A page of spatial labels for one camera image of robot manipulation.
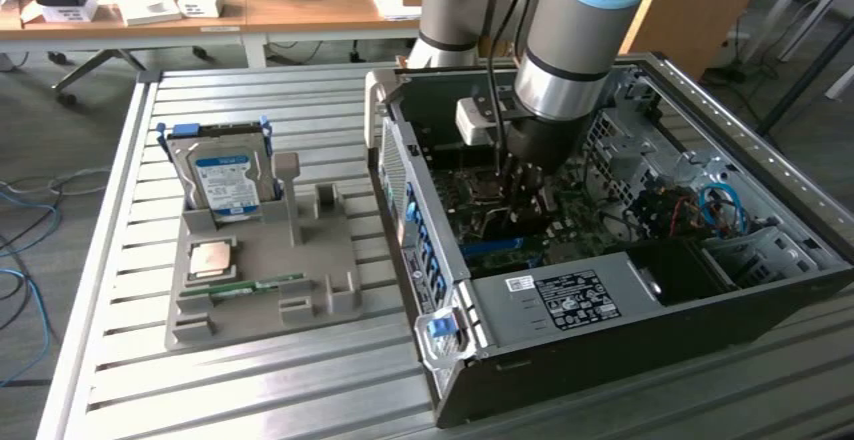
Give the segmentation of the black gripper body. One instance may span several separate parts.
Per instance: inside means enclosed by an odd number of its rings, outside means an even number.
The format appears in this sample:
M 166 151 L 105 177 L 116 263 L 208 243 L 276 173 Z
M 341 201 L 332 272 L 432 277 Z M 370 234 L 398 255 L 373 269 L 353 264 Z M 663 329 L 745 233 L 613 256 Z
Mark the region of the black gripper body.
M 552 175 L 577 153 L 589 120 L 589 115 L 565 121 L 547 121 L 540 117 L 513 120 L 506 134 L 509 154 L 522 164 Z

